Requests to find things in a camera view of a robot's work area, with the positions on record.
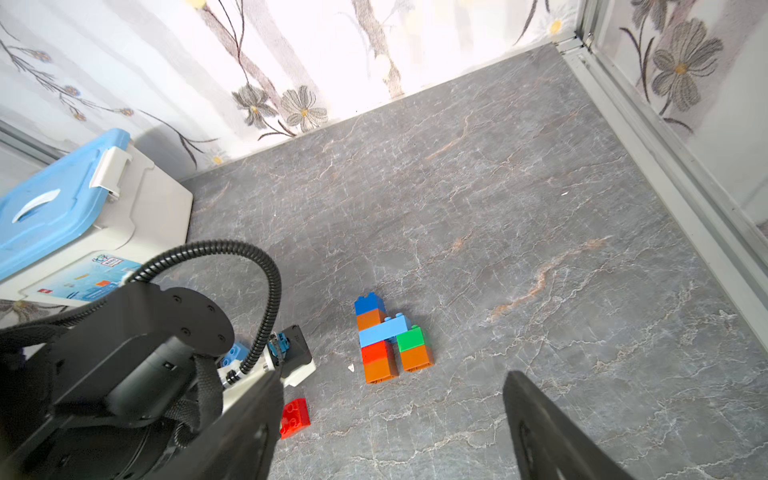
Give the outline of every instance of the printed flower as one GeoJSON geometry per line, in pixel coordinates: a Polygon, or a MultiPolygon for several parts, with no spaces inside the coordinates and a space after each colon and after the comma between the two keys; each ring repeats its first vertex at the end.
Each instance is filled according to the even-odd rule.
{"type": "Polygon", "coordinates": [[[73,97],[80,96],[80,91],[77,88],[73,87],[72,85],[65,85],[62,90],[64,90],[65,94],[69,94],[73,97]]]}
{"type": "Polygon", "coordinates": [[[256,128],[266,128],[264,117],[274,117],[277,111],[266,103],[266,93],[260,88],[254,88],[248,84],[240,89],[233,91],[232,96],[237,102],[240,110],[248,110],[248,116],[245,123],[256,125],[256,128]]]}
{"type": "Polygon", "coordinates": [[[538,30],[546,35],[554,37],[568,29],[574,30],[573,26],[578,16],[576,5],[573,2],[561,5],[552,5],[551,12],[545,13],[539,17],[538,30]]]}
{"type": "Polygon", "coordinates": [[[42,50],[27,50],[25,51],[32,57],[34,57],[36,60],[39,60],[43,63],[51,63],[53,60],[51,60],[51,56],[45,53],[42,50]]]}
{"type": "Polygon", "coordinates": [[[63,312],[66,306],[45,305],[42,303],[25,302],[24,300],[0,300],[0,320],[6,320],[7,316],[16,314],[19,323],[26,323],[30,320],[42,318],[52,314],[49,310],[59,310],[63,312]]]}
{"type": "Polygon", "coordinates": [[[663,31],[667,23],[667,2],[677,2],[678,0],[632,0],[634,14],[632,22],[634,26],[640,28],[643,20],[650,14],[650,19],[654,23],[654,28],[663,31]]]}
{"type": "Polygon", "coordinates": [[[214,148],[206,154],[208,160],[214,165],[221,165],[229,160],[227,153],[220,148],[214,148]]]}
{"type": "Polygon", "coordinates": [[[288,90],[283,94],[283,108],[290,115],[286,119],[288,125],[295,127],[301,124],[301,131],[308,132],[328,121],[328,112],[325,108],[313,108],[315,94],[306,85],[299,87],[299,93],[288,90]]]}
{"type": "Polygon", "coordinates": [[[719,38],[707,36],[707,27],[698,18],[692,18],[674,28],[671,51],[659,48],[654,52],[654,63],[661,73],[651,85],[655,94],[670,95],[680,111],[687,111],[699,103],[701,96],[693,77],[706,77],[715,70],[716,59],[712,58],[723,50],[719,38]]]}

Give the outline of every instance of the label sticker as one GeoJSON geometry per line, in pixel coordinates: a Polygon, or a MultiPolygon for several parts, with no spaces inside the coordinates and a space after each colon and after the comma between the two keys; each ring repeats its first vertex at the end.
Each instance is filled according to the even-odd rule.
{"type": "Polygon", "coordinates": [[[140,263],[112,255],[86,257],[37,283],[32,289],[51,297],[92,302],[118,288],[123,277],[140,266],[140,263]]]}

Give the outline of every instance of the blue lid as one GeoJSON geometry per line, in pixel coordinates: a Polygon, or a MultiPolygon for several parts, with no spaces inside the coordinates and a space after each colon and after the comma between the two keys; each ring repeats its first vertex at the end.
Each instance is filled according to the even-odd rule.
{"type": "Polygon", "coordinates": [[[104,188],[88,186],[101,155],[130,139],[113,128],[0,198],[0,280],[85,233],[107,200],[104,188]]]}

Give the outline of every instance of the green lego brick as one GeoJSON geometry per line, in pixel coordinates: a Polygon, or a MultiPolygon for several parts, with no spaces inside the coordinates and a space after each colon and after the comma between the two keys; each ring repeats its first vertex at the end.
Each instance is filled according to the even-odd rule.
{"type": "Polygon", "coordinates": [[[401,333],[397,336],[397,347],[400,352],[414,349],[417,346],[429,345],[422,333],[422,327],[414,325],[411,329],[405,333],[401,333]]]}

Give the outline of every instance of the black cable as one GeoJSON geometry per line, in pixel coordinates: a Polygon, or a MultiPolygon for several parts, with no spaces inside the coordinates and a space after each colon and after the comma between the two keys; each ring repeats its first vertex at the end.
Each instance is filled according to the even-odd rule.
{"type": "MultiPolygon", "coordinates": [[[[246,375],[256,365],[261,353],[264,351],[269,341],[270,333],[275,325],[277,310],[280,308],[280,296],[283,292],[283,284],[280,280],[280,271],[274,260],[259,247],[239,240],[202,240],[199,242],[188,243],[180,247],[167,250],[155,258],[152,258],[144,265],[140,266],[128,282],[150,282],[153,278],[179,263],[192,260],[193,258],[205,257],[208,255],[238,255],[252,260],[260,266],[266,274],[266,281],[269,287],[269,295],[266,300],[266,309],[264,317],[259,325],[259,331],[253,340],[253,345],[248,352],[248,356],[240,364],[240,371],[246,375]]],[[[30,326],[37,325],[56,325],[56,326],[74,326],[80,323],[86,316],[91,315],[100,309],[109,300],[109,295],[91,302],[87,305],[79,306],[72,310],[47,316],[43,319],[28,322],[19,326],[12,326],[2,330],[2,333],[10,333],[14,329],[28,329],[30,326]]],[[[240,380],[239,374],[228,376],[229,384],[234,384],[240,380]]]]}
{"type": "Polygon", "coordinates": [[[174,444],[176,444],[177,447],[185,449],[193,440],[195,440],[195,438],[197,438],[197,433],[192,432],[189,425],[182,422],[176,422],[173,439],[174,444]]]}

